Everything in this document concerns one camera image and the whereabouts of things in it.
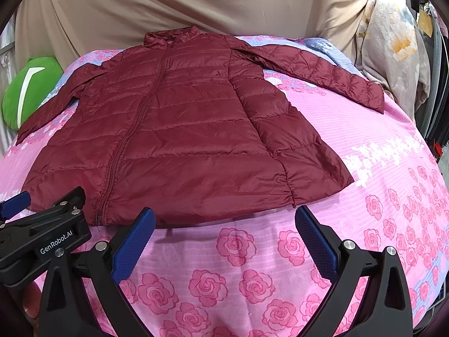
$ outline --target bed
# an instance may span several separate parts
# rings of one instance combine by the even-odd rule
[[[309,50],[313,44],[269,36],[241,39],[252,45],[289,44]],[[80,65],[99,65],[118,52],[82,56],[67,68],[48,98]],[[356,71],[344,56],[336,62],[335,57],[315,53]],[[398,250],[416,326],[449,270],[449,193],[423,138],[387,95],[385,113],[379,115],[284,74],[265,70],[264,76],[286,94],[354,177],[349,187],[309,208],[340,238],[351,238],[361,248],[377,251],[391,245]],[[22,144],[13,142],[0,162],[0,201],[21,191],[34,159],[75,110],[76,104]],[[149,330],[161,337],[296,336],[330,282],[311,260],[295,229],[294,213],[287,207],[228,222],[157,229],[121,288]],[[92,227],[93,237],[81,249],[109,240],[116,229]],[[44,276],[37,280],[40,287],[43,280]],[[114,334],[93,286],[85,284],[103,330]],[[361,279],[336,333],[350,326],[365,286],[366,279]]]

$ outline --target jacket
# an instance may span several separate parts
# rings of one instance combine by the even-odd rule
[[[309,52],[196,27],[148,33],[142,46],[79,67],[20,128],[17,144],[79,99],[23,185],[31,210],[81,185],[92,225],[129,224],[144,206],[159,224],[186,225],[341,191],[349,171],[263,67],[383,113],[380,85]]]

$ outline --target metal bolt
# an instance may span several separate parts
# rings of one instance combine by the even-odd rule
[[[356,247],[356,244],[351,241],[351,240],[346,240],[343,242],[343,245],[345,246],[345,248],[347,249],[354,249]]]
[[[56,251],[55,251],[56,257],[61,257],[63,254],[64,254],[64,249],[62,247],[60,247],[59,249],[56,249]]]
[[[392,256],[396,255],[396,249],[392,246],[387,247],[387,252]]]
[[[104,251],[108,247],[108,243],[105,241],[100,241],[97,244],[95,244],[95,249],[97,251]]]

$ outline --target green pillow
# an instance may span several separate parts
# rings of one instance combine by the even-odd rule
[[[4,93],[2,110],[5,123],[18,130],[54,89],[62,74],[61,66],[52,57],[29,60]]]

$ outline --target blue gripper pad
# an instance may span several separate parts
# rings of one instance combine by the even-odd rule
[[[155,228],[154,211],[147,209],[115,253],[111,276],[117,285],[129,278]]]
[[[26,191],[0,203],[0,218],[11,219],[31,205],[30,194]]]
[[[295,225],[307,250],[323,278],[334,283],[338,278],[338,256],[309,215],[307,207],[299,207],[295,214]]]

